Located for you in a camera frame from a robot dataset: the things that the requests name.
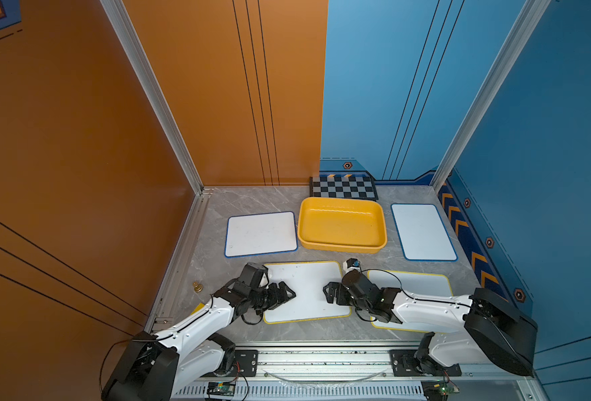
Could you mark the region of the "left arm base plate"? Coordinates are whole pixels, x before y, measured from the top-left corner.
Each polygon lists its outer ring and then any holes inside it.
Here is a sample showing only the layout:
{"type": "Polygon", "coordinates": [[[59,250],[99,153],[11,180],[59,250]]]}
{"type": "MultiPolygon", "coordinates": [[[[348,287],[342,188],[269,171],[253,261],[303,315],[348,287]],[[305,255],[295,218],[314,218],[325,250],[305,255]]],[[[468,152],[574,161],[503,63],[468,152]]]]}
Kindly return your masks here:
{"type": "Polygon", "coordinates": [[[253,349],[235,350],[233,354],[225,353],[215,372],[205,374],[205,377],[234,378],[243,375],[253,378],[257,374],[258,355],[258,351],[253,349]]]}

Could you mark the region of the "yellow plastic storage box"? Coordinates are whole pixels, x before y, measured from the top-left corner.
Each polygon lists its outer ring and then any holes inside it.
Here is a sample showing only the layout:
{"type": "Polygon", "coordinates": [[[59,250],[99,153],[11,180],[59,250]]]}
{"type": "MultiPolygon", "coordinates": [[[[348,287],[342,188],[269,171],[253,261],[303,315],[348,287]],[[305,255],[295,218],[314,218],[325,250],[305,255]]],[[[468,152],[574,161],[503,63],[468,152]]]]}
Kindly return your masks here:
{"type": "Polygon", "coordinates": [[[384,211],[372,200],[308,197],[297,236],[303,247],[329,252],[375,254],[388,242],[384,211]]]}

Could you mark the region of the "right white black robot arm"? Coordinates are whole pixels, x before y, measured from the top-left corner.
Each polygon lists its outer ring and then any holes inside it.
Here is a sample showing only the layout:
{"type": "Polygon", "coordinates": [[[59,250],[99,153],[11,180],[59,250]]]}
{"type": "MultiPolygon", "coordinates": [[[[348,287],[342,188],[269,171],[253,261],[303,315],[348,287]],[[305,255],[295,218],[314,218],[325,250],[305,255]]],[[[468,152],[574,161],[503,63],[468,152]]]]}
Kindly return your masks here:
{"type": "Polygon", "coordinates": [[[402,285],[378,287],[352,267],[323,292],[327,302],[365,311],[380,323],[432,326],[412,357],[397,360],[415,375],[459,375],[463,364],[494,364],[522,377],[534,374],[537,323],[487,288],[457,297],[423,295],[402,285]]]}

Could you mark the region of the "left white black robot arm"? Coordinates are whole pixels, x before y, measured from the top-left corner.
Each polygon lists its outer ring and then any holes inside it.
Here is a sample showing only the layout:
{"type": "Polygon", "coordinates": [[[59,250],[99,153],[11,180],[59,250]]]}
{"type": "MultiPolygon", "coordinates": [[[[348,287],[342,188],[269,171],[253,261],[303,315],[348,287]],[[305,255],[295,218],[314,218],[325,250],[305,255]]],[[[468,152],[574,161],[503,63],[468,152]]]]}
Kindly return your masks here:
{"type": "Polygon", "coordinates": [[[169,400],[205,374],[236,376],[235,343],[219,331],[250,310],[263,317],[296,297],[285,282],[270,281],[268,267],[245,264],[198,312],[165,330],[125,340],[126,349],[100,386],[101,399],[169,400]]]}

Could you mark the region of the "yellow-framed whiteboard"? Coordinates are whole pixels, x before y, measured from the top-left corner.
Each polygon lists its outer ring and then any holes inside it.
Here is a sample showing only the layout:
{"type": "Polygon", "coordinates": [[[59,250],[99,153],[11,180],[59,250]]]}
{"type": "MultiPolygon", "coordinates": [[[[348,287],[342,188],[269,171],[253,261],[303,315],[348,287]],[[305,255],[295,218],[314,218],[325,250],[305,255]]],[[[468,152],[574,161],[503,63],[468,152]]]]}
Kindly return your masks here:
{"type": "Polygon", "coordinates": [[[340,282],[342,268],[338,262],[268,263],[271,283],[285,282],[295,298],[264,313],[264,322],[279,324],[349,317],[352,309],[328,303],[323,292],[329,282],[340,282]]]}
{"type": "MultiPolygon", "coordinates": [[[[444,275],[422,274],[413,272],[376,271],[366,272],[369,280],[378,287],[403,287],[406,292],[413,292],[425,296],[452,297],[453,292],[449,279],[444,275]]],[[[453,327],[441,327],[424,322],[372,322],[378,329],[389,329],[409,332],[456,332],[453,327]]]]}

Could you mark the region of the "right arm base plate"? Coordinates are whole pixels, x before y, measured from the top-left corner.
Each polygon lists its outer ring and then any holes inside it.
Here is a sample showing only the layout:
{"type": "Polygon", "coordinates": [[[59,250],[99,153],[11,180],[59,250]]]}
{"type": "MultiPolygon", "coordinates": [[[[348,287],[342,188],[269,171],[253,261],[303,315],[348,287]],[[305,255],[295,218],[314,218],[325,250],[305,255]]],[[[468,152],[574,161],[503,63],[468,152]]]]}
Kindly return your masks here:
{"type": "Polygon", "coordinates": [[[395,377],[460,377],[463,373],[459,364],[444,367],[429,356],[416,357],[411,349],[389,351],[392,371],[395,377]]]}

